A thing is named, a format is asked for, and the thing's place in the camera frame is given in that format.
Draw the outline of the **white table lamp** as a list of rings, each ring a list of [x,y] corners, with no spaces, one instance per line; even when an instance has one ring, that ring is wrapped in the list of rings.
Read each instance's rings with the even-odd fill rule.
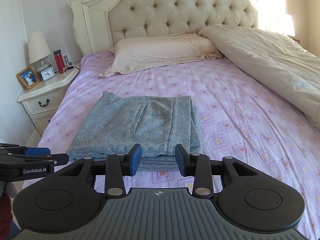
[[[44,62],[43,59],[49,56],[52,52],[41,31],[36,31],[28,36],[28,53],[30,64],[35,62],[40,63],[37,68],[37,72],[40,72],[44,68],[50,66],[50,63]]]

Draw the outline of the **cream nightstand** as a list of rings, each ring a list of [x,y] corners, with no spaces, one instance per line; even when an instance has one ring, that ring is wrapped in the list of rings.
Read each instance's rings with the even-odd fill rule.
[[[80,69],[80,63],[77,63],[74,68],[47,81],[41,81],[17,97],[17,102],[21,103],[40,134],[47,128]]]

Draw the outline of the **beige pillow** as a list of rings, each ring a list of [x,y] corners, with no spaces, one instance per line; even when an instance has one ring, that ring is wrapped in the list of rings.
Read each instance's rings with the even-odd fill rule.
[[[100,74],[102,77],[222,58],[213,42],[197,33],[126,38],[117,42],[110,51],[114,53],[114,61]]]

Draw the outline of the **small alarm clock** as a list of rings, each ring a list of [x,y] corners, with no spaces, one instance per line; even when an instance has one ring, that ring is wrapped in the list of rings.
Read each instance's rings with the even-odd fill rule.
[[[52,66],[44,68],[40,71],[41,77],[43,81],[47,81],[53,77],[55,77],[55,71]]]

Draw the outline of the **grey speckled pants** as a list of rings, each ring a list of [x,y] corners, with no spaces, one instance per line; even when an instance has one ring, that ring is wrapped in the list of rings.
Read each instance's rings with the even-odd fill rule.
[[[83,120],[67,154],[104,160],[142,147],[140,171],[176,171],[175,147],[202,152],[199,111],[190,96],[129,96],[103,92]]]

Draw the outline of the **cream tufted headboard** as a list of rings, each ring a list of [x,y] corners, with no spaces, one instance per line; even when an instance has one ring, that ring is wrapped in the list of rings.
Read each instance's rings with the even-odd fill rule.
[[[196,33],[212,24],[258,26],[250,0],[69,0],[69,6],[83,55],[131,37]]]

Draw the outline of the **red thermos bottle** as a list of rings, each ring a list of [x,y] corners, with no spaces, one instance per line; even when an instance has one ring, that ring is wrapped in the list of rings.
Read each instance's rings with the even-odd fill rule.
[[[61,50],[53,51],[53,55],[54,55],[54,59],[55,59],[59,73],[63,74],[66,71],[66,69],[65,69],[65,63],[63,61],[63,57],[61,54]]]

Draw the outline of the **small white charger cube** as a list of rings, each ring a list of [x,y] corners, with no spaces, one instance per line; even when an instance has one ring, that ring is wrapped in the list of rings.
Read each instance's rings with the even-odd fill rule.
[[[67,70],[74,68],[74,64],[72,61],[67,62]]]

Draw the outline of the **pink patterned bed sheet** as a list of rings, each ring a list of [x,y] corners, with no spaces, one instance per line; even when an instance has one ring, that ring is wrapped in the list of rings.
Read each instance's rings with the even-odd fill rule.
[[[225,155],[300,192],[305,211],[298,230],[319,239],[319,131],[304,114],[255,81],[227,58],[101,77],[112,53],[88,55],[39,145],[65,152],[104,91],[118,96],[190,96],[200,115],[203,152]]]

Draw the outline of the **wooden photo frame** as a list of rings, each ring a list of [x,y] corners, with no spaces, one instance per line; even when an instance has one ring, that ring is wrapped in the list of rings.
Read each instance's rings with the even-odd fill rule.
[[[40,79],[39,75],[35,72],[35,70],[33,70],[31,68],[31,66],[28,66],[27,68],[25,68],[22,71],[18,72],[16,74],[16,77],[24,85],[24,87],[27,90],[32,89],[38,83],[41,82],[41,79]]]

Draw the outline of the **cream duvet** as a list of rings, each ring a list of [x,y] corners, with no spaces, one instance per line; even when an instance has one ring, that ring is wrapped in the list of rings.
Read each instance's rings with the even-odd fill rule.
[[[287,36],[257,28],[215,24],[203,27],[199,34],[319,128],[318,57]]]

